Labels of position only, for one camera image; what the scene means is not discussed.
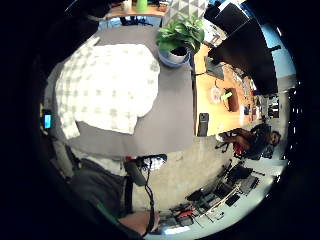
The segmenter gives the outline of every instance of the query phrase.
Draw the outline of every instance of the checkered tablecloth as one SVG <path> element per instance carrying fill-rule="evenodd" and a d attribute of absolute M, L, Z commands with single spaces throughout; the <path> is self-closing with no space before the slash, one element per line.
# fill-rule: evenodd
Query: checkered tablecloth
<path fill-rule="evenodd" d="M 158 94 L 160 66 L 141 44 L 95 46 L 92 36 L 66 61 L 56 82 L 58 115 L 67 139 L 80 135 L 76 121 L 133 134 Z"/>

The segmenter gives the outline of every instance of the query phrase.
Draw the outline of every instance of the cup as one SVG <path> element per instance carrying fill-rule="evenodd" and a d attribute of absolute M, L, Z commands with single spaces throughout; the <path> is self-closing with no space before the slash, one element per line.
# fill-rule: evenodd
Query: cup
<path fill-rule="evenodd" d="M 148 0 L 137 0 L 137 12 L 145 12 L 148 9 Z"/>
<path fill-rule="evenodd" d="M 131 0 L 125 0 L 122 2 L 123 4 L 123 11 L 124 12 L 130 12 L 131 11 L 131 6 L 132 6 L 132 1 Z"/>

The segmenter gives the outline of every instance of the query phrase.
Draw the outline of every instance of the green plant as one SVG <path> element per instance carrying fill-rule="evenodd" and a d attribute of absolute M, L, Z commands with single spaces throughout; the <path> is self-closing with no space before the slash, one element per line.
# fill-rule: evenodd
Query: green plant
<path fill-rule="evenodd" d="M 203 23 L 195 15 L 179 13 L 178 18 L 159 29 L 156 44 L 161 51 L 186 47 L 197 53 L 204 39 Z"/>

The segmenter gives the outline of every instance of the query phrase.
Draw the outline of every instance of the hand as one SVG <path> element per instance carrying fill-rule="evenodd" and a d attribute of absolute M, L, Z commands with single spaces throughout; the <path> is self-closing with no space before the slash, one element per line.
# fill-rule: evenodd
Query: hand
<path fill-rule="evenodd" d="M 123 218 L 118 219 L 123 225 L 132 230 L 138 232 L 140 235 L 143 235 L 146 232 L 147 226 L 149 224 L 150 212 L 149 211 L 140 211 L 133 214 L 129 214 Z M 160 221 L 160 215 L 158 212 L 154 213 L 154 225 L 151 232 L 158 228 Z"/>

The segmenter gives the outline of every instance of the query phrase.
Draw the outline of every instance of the floor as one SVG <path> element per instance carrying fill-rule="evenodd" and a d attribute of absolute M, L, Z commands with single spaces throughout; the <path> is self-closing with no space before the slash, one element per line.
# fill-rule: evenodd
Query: floor
<path fill-rule="evenodd" d="M 160 26 L 160 21 L 161 21 L 160 18 L 157 18 L 157 17 L 144 17 L 144 19 L 145 19 L 146 23 L 150 23 L 155 27 Z M 110 19 L 109 21 L 100 22 L 99 30 L 100 29 L 104 29 L 104 28 L 120 27 L 120 26 L 122 26 L 121 22 L 120 22 L 120 19 L 119 18 L 113 18 L 113 19 Z"/>
<path fill-rule="evenodd" d="M 244 128 L 251 129 L 256 124 Z M 166 213 L 169 208 L 187 202 L 185 198 L 189 194 L 216 180 L 222 165 L 228 164 L 230 158 L 232 165 L 237 163 L 232 148 L 222 153 L 214 148 L 218 143 L 215 136 L 195 137 L 191 147 L 168 153 L 168 161 L 159 170 L 151 171 L 149 186 L 154 194 L 155 210 Z M 135 211 L 149 208 L 144 187 L 134 185 L 132 205 Z"/>

